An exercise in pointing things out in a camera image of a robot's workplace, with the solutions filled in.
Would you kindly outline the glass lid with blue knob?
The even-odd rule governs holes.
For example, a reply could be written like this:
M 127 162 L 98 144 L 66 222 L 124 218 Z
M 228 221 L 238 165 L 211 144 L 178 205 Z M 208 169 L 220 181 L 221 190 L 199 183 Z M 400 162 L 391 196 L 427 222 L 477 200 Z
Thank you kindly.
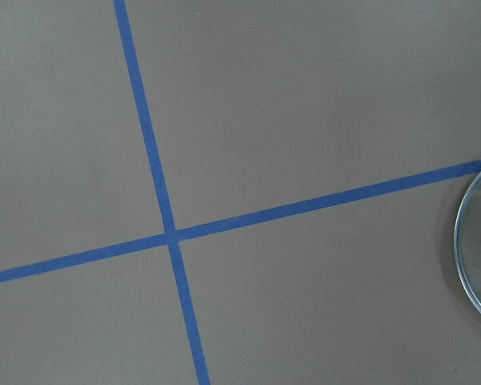
M 481 171 L 468 186 L 455 219 L 454 259 L 460 283 L 481 314 Z

